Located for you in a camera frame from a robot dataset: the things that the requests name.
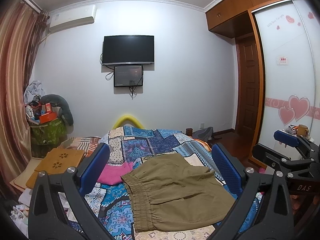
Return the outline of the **olive green pants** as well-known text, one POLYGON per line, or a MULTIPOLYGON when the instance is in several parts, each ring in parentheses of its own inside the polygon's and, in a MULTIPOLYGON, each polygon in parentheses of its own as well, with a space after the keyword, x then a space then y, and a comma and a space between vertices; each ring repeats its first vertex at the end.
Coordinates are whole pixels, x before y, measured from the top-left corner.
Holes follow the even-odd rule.
POLYGON ((121 179, 136 232, 209 226, 222 221, 235 202, 214 171, 190 165, 179 153, 150 158, 121 179))

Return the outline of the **pink slipper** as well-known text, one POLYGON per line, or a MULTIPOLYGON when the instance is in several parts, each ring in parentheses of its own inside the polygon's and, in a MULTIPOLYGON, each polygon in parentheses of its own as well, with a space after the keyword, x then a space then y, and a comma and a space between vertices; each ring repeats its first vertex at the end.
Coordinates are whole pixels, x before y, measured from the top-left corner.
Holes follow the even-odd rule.
POLYGON ((260 174, 266 174, 266 170, 264 168, 259 168, 259 173, 260 174))

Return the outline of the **grey bag on floor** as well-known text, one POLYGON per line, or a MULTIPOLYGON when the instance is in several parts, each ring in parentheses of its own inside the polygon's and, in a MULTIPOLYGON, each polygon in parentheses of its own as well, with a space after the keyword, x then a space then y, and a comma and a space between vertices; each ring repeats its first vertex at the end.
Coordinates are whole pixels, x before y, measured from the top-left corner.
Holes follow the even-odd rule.
POLYGON ((200 129, 198 131, 193 132, 192 137, 194 139, 202 140, 204 142, 208 142, 214 136, 213 127, 207 127, 200 129))

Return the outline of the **orange fleece blanket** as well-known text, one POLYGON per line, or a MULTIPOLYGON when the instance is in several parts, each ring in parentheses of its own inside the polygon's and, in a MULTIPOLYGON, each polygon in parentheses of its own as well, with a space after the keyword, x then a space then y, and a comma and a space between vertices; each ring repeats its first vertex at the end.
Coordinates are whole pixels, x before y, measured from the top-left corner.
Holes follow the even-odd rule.
POLYGON ((200 145, 202 145, 208 152, 212 151, 212 148, 205 142, 200 139, 194 139, 196 142, 198 142, 200 145))

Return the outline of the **brown wooden door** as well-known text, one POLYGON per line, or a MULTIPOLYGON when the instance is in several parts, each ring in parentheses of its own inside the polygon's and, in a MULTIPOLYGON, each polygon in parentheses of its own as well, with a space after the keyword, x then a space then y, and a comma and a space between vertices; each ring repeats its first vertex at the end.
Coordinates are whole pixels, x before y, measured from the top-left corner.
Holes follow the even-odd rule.
POLYGON ((259 61, 253 35, 236 39, 238 57, 238 111, 236 131, 253 139, 259 105, 259 61))

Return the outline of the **pink garment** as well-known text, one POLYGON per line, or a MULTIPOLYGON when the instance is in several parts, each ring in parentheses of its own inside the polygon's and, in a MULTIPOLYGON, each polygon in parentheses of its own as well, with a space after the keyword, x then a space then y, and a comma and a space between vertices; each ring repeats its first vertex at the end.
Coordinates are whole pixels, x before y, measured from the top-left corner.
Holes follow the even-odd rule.
POLYGON ((130 173, 132 168, 133 163, 128 163, 126 161, 120 166, 111 166, 106 164, 99 178, 97 179, 97 182, 110 186, 117 185, 122 182, 121 177, 127 173, 130 173))

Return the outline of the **green storage box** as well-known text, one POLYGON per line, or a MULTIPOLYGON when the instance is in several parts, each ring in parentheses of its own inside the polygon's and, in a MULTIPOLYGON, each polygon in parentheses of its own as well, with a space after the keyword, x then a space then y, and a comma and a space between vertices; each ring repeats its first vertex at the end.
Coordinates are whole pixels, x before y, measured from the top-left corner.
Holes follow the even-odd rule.
POLYGON ((67 139, 64 121, 57 118, 41 125, 30 126, 31 153, 34 158, 44 158, 48 152, 67 139))

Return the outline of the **orange box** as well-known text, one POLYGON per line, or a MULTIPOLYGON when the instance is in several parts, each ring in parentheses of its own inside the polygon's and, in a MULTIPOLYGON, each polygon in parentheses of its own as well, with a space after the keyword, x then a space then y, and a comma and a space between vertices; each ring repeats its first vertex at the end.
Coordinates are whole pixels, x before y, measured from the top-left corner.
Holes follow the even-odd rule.
POLYGON ((55 112, 44 113, 39 117, 40 124, 44 124, 57 119, 57 114, 55 112))

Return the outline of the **grey neck pillow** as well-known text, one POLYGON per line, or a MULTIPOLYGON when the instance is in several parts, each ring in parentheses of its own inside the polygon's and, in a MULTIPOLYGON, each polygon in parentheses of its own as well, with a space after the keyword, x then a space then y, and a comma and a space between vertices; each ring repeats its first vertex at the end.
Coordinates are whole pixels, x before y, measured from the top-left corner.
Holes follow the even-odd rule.
POLYGON ((68 102, 60 95, 48 94, 40 98, 40 104, 50 103, 52 107, 59 107, 59 116, 68 126, 73 126, 74 120, 68 102))

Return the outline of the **wooden overhead cabinet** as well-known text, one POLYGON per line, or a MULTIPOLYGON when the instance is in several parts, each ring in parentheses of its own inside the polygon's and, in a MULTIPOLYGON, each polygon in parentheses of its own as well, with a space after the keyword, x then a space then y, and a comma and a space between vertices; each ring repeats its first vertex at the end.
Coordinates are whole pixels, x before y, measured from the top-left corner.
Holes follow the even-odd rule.
POLYGON ((222 0, 206 12, 208 30, 227 38, 252 33, 249 9, 277 1, 282 0, 222 0))

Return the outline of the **grey crumpled cloth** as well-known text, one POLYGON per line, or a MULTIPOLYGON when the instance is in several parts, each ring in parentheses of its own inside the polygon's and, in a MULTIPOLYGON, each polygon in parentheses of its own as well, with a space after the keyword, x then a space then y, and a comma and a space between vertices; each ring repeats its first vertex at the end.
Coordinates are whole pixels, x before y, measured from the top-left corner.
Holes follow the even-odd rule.
POLYGON ((27 105, 28 103, 32 102, 34 99, 34 96, 39 96, 41 98, 42 96, 45 96, 45 95, 46 95, 46 92, 42 87, 42 82, 39 80, 34 80, 29 84, 29 86, 24 91, 24 95, 23 95, 24 103, 27 105))

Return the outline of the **striped brown curtain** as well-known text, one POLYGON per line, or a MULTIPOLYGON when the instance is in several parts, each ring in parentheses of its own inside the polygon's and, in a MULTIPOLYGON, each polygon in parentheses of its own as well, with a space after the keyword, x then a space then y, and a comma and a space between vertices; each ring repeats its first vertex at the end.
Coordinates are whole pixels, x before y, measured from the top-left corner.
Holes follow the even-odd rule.
POLYGON ((48 13, 12 0, 1 14, 1 196, 15 194, 10 181, 31 158, 24 91, 29 85, 48 13))

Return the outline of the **white air conditioner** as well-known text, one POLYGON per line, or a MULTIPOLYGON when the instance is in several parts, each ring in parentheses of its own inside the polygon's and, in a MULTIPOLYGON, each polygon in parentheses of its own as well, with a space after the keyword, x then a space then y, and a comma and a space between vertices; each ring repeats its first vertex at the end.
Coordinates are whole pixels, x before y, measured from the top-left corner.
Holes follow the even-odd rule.
POLYGON ((87 5, 57 13, 50 17, 49 32, 56 33, 82 25, 93 24, 96 12, 97 7, 95 5, 87 5))

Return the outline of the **small wall monitor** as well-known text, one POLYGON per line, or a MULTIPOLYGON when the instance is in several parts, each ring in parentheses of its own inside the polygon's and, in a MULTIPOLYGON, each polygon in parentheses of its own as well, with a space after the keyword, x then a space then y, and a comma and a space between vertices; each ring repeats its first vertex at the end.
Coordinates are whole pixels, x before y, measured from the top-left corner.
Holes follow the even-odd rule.
POLYGON ((140 87, 143 85, 143 66, 115 66, 114 87, 140 87))

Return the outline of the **black wall television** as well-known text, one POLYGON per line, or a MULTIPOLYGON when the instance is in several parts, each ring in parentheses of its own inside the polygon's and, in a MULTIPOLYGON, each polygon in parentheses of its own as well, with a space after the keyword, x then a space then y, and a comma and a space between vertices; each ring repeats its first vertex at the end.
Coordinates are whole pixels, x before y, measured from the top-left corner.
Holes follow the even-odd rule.
POLYGON ((102 65, 154 64, 155 38, 150 35, 105 36, 102 65))

